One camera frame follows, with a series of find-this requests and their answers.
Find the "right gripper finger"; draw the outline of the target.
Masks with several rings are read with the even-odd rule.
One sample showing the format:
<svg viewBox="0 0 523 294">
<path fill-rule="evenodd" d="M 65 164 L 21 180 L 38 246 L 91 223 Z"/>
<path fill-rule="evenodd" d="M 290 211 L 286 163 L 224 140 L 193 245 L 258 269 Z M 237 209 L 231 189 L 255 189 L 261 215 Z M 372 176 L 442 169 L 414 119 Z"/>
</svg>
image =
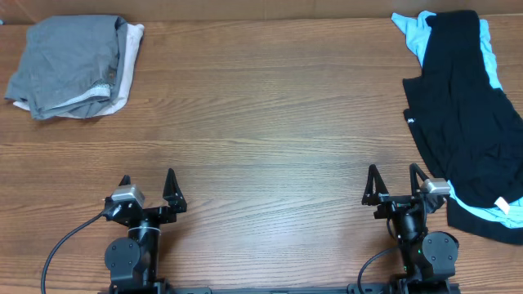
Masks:
<svg viewBox="0 0 523 294">
<path fill-rule="evenodd" d="M 367 183 L 364 189 L 363 201 L 384 201 L 388 198 L 388 190 L 374 164 L 369 166 Z"/>
<path fill-rule="evenodd" d="M 428 179 L 428 176 L 423 172 L 417 163 L 412 163 L 409 165 L 409 179 L 412 195 L 417 195 L 420 191 L 419 180 L 424 182 Z"/>
</svg>

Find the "black t-shirt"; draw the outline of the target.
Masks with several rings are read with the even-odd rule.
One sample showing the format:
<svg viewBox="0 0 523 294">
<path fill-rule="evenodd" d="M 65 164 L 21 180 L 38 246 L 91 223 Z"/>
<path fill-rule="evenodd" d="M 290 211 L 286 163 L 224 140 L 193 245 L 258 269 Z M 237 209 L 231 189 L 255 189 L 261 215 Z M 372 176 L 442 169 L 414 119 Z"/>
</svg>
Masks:
<svg viewBox="0 0 523 294">
<path fill-rule="evenodd" d="M 522 196 L 522 119 L 489 83 L 475 11 L 427 17 L 422 74 L 403 81 L 428 149 L 427 167 L 467 205 L 491 208 Z"/>
</svg>

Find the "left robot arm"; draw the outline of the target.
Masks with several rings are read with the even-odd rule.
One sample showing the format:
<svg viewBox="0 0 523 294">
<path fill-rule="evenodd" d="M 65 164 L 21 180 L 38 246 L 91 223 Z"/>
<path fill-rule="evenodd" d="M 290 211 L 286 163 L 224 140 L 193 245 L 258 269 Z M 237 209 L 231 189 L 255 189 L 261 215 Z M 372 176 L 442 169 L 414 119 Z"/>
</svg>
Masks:
<svg viewBox="0 0 523 294">
<path fill-rule="evenodd" d="M 127 236 L 115 239 L 105 250 L 110 271 L 110 293 L 170 293 L 172 286 L 158 277 L 161 225 L 177 221 L 187 202 L 169 169 L 163 187 L 163 206 L 145 207 L 145 196 L 125 175 L 105 199 L 102 216 L 127 227 Z"/>
</svg>

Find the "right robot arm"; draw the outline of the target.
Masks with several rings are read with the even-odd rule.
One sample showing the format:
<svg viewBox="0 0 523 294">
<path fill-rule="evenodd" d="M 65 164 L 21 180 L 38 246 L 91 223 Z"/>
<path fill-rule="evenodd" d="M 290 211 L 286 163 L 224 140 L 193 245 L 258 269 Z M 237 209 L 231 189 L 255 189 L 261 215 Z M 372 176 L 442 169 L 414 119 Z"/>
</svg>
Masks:
<svg viewBox="0 0 523 294">
<path fill-rule="evenodd" d="M 376 208 L 373 217 L 387 222 L 387 231 L 396 245 L 369 258 L 358 273 L 357 293 L 437 294 L 459 293 L 459 285 L 449 278 L 455 275 L 459 242 L 449 233 L 430 232 L 427 217 L 441 208 L 450 195 L 450 187 L 441 178 L 429 178 L 413 163 L 409 166 L 411 191 L 408 195 L 390 195 L 378 168 L 369 166 L 361 203 Z M 402 274 L 393 274 L 387 283 L 362 283 L 363 273 L 377 259 L 394 251 L 401 254 Z"/>
</svg>

